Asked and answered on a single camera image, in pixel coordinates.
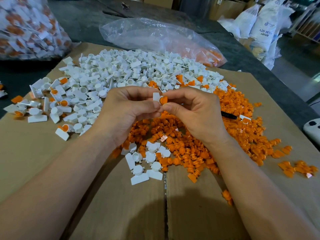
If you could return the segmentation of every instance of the cardboard sheet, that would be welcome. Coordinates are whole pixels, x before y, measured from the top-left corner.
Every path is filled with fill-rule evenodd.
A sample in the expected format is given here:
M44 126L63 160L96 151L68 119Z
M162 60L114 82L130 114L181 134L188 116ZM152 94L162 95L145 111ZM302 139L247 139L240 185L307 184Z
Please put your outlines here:
M82 43L70 56L77 63L81 53L98 54L102 49L111 47ZM59 63L48 77L63 76L58 70L63 66ZM236 84L251 103L263 103L255 109L254 116L262 116L269 139L281 138L281 145L293 147L290 156L265 160L261 170L320 230L320 175L307 179L296 173L294 178L287 178L277 166L282 160L302 159L320 168L320 153L251 74L214 70ZM15 121L11 114L6 114L0 120L0 201L42 170L70 141L77 139L77 135L72 135L70 141L63 141L54 134L56 128L50 119L29 124L26 120ZM132 175L126 161L120 159L106 161L82 199L64 238L165 239L164 182L150 179L131 186ZM226 187L221 177L204 170L193 184L187 174L182 166L169 167L168 237L175 240L248 239L235 207L229 206L221 196Z
M320 230L320 175L307 179L295 173L293 178L288 178L277 165L284 160L291 164L304 160L319 168L318 150L250 73L212 70L235 84L251 103L262 102L261 107L255 108L253 116L262 117L266 127L264 135L268 139L282 140L276 148L293 147L291 154L285 157L274 159L269 156L260 168ZM205 169L194 184L187 175L182 166L171 166L167 172L169 238L249 239L235 207L229 206L222 198L221 193L226 189L222 177Z

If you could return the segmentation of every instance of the white game controller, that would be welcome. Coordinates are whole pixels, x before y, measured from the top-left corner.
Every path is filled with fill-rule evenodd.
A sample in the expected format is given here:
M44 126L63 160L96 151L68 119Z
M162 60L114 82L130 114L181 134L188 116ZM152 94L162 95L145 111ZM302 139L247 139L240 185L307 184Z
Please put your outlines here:
M303 126L304 132L320 146L320 118L310 120Z

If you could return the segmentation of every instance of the floor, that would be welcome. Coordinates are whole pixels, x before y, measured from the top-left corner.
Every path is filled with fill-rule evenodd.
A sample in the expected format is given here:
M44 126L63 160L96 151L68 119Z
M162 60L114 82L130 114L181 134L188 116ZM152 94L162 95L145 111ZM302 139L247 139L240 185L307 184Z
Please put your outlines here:
M284 36L278 46L282 56L275 59L272 72L305 102L320 93L320 56L310 52L310 43ZM320 101L318 97L309 104ZM320 102L311 108L320 116Z

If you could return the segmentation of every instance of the pile of white plastic parts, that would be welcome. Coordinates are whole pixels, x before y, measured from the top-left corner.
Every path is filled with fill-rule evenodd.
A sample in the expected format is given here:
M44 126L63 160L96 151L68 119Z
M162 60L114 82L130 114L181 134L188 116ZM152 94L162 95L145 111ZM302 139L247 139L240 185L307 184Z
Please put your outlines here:
M169 52L154 53L141 50L102 50L98 55L89 54L79 58L80 66L76 66L71 57L63 60L65 67L59 68L65 76L52 81L48 77L39 79L30 85L31 95L36 99L43 99L43 110L41 103L24 99L17 104L4 108L9 113L24 116L29 113L28 122L47 121L49 117L56 124L61 119L66 122L56 130L56 134L63 140L70 137L70 133L82 135L95 122L101 111L103 102L108 91L115 87L141 86L148 87L154 81L162 93L168 90L178 89L181 83L177 75L183 75L183 82L194 81L194 88L213 93L216 87L224 91L229 86L226 81L220 81L223 76L218 72L206 70L206 66L194 62L189 58L181 58L179 54ZM49 92L54 98L50 102L43 92ZM159 100L159 93L154 94L154 100ZM146 181L149 177L162 180L159 172L161 165L156 162L156 152L169 157L170 151L161 146L159 142L154 144L148 142L146 152L147 163L151 164L152 170L143 173L141 165L142 156L137 153L137 145L130 144L129 150L123 150L129 168L134 173L132 184Z

